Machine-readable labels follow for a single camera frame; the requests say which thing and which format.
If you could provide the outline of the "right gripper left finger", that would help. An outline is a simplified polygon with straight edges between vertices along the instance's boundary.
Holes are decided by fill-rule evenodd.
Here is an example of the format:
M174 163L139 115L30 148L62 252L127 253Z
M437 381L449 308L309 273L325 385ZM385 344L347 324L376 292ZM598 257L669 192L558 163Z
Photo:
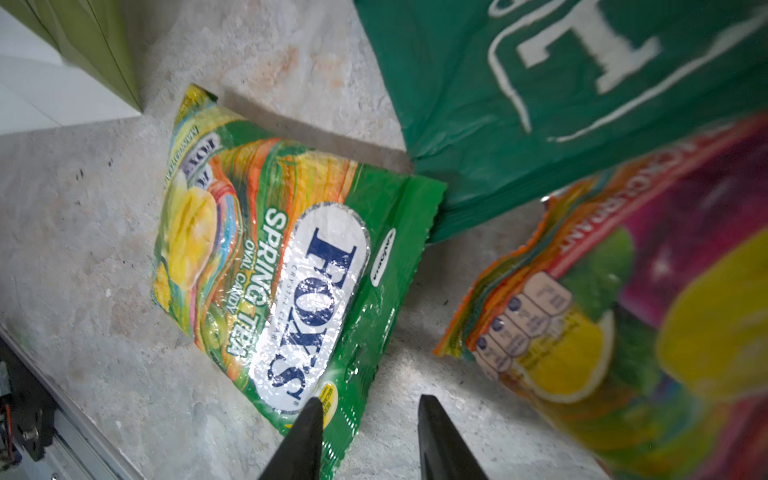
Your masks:
M262 471L260 480L318 480L323 441L323 407L313 397Z

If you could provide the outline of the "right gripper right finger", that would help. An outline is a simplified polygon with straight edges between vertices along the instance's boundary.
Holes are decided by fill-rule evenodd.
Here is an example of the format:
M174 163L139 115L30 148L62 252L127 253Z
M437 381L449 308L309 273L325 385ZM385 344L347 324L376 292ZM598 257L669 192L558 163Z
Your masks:
M488 480L488 476L434 395L420 397L418 440L422 479Z

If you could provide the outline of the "Fox's spring tea candy bag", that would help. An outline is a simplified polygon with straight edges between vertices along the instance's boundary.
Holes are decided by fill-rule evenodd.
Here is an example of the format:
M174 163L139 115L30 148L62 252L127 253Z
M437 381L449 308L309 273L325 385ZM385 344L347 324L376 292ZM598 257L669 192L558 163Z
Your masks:
M444 183L280 138L190 85L153 300L281 433L323 407L320 477L361 423Z

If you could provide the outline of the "orange pink Fox's candy bag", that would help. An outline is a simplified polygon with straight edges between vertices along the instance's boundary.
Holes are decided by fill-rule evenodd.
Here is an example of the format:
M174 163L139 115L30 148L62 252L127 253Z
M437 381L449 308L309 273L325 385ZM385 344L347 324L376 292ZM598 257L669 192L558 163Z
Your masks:
M439 356L475 363L614 479L767 475L767 118L543 200Z

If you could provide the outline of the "green REAL crisps bag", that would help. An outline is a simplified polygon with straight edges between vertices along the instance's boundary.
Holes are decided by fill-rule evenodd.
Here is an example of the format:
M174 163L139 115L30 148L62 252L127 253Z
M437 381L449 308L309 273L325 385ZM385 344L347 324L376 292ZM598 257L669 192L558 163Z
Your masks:
M763 1L359 1L441 242L767 107Z

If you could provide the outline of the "white paper bag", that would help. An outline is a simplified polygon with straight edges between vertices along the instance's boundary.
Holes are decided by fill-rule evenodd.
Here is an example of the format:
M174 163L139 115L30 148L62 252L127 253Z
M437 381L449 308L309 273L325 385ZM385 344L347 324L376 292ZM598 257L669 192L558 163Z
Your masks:
M2 134L141 111L120 2L2 2Z

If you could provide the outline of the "aluminium rail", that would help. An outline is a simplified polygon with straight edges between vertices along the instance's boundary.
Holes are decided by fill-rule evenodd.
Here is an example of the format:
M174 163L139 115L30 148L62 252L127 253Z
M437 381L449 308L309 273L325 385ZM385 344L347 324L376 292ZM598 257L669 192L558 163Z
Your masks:
M1 330L1 477L144 477L6 329Z

